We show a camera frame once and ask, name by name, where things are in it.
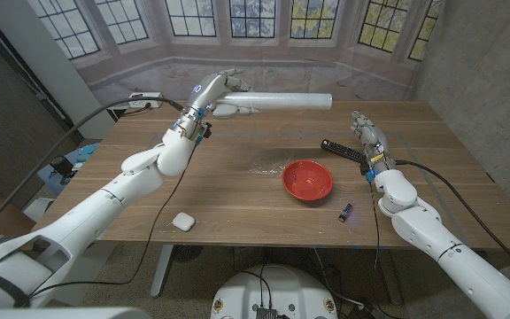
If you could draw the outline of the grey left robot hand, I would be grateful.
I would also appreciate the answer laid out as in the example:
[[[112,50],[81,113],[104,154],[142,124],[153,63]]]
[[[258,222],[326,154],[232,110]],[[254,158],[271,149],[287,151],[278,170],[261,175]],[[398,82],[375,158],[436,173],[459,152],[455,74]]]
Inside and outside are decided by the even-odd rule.
[[[249,116],[258,114],[257,109],[231,105],[228,102],[217,102],[225,89],[232,92],[248,92],[251,86],[235,77],[242,69],[228,69],[215,74],[209,74],[202,79],[191,91],[188,107],[195,110],[205,109],[217,119],[231,119],[236,116]]]

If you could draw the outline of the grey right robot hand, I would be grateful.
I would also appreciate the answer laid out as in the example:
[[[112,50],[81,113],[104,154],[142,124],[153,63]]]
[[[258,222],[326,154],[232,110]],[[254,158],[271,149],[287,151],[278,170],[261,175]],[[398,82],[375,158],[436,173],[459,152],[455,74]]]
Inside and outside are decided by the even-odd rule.
[[[384,133],[363,113],[353,111],[352,118],[351,132],[363,144],[372,178],[384,171],[396,169],[396,161],[390,156],[389,143]]]

